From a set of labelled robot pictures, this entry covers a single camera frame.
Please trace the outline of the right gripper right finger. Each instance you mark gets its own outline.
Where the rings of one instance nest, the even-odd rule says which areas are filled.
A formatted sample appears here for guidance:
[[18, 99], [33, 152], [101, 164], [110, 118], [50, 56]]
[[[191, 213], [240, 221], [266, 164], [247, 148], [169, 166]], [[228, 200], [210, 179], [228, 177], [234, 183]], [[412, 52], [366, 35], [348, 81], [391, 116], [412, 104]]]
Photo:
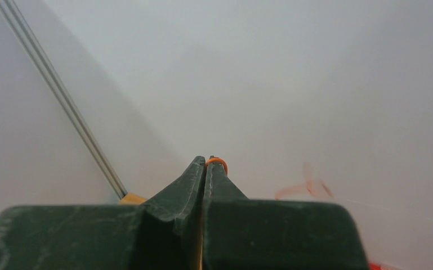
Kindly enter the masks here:
[[206, 162], [203, 195], [203, 269], [233, 269], [244, 244], [240, 206], [248, 197], [228, 177], [227, 163], [211, 156]]

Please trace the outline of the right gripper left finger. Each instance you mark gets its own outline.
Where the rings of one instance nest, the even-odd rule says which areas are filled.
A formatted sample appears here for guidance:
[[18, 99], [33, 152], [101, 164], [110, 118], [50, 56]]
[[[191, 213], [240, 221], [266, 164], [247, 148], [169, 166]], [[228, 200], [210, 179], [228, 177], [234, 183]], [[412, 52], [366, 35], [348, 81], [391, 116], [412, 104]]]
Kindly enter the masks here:
[[141, 257], [147, 268], [200, 268], [205, 163], [195, 157], [182, 175], [142, 204]]

